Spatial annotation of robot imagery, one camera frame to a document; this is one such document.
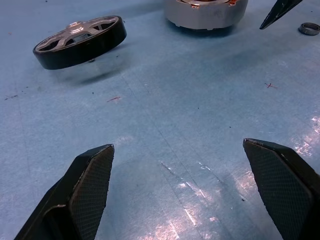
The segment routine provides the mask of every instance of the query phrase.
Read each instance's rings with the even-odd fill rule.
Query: silver wheel hub
[[[116,16],[99,17],[89,21],[76,21],[65,27],[64,30],[40,42],[35,50],[37,52],[54,51],[66,46],[82,42],[100,34],[118,21]]]

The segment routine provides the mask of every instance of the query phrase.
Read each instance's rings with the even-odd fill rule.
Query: red mark
[[[231,6],[234,6],[234,5],[236,5],[236,3],[237,3],[237,0],[230,0],[229,6],[230,6],[230,7],[231,7]]]
[[[119,99],[121,99],[121,97],[120,96],[116,96],[116,97],[111,98],[110,100],[108,100],[106,102],[108,103],[108,102],[111,102],[111,101],[114,101],[114,100],[119,100]]]
[[[277,87],[276,87],[276,86],[272,86],[272,84],[271,84],[271,83],[270,83],[270,84],[266,84],[266,83],[265,83],[265,85],[267,85],[267,86],[268,86],[268,87],[267,87],[267,89],[268,89],[268,88],[274,88],[274,89],[277,89]]]

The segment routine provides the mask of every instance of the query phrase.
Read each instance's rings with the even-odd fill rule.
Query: blue table surface
[[[2,2],[0,240],[104,144],[115,156],[97,240],[282,239],[242,141],[286,145],[320,172],[320,35],[297,31],[319,24],[320,2],[259,30],[274,3],[250,0],[232,29],[195,32],[160,0]],[[127,38],[95,62],[45,70],[34,57],[67,24],[108,15]]]

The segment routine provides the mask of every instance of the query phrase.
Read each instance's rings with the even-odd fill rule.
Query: silver motor
[[[164,0],[166,18],[178,27],[213,30],[238,23],[248,0]]]

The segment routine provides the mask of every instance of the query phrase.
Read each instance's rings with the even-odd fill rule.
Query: black rubber wheel
[[[320,33],[320,26],[311,22],[302,23],[299,27],[299,32],[305,35],[315,36]]]
[[[110,51],[126,36],[120,16],[99,17],[68,25],[66,30],[37,44],[33,54],[45,69],[63,69],[88,62]]]

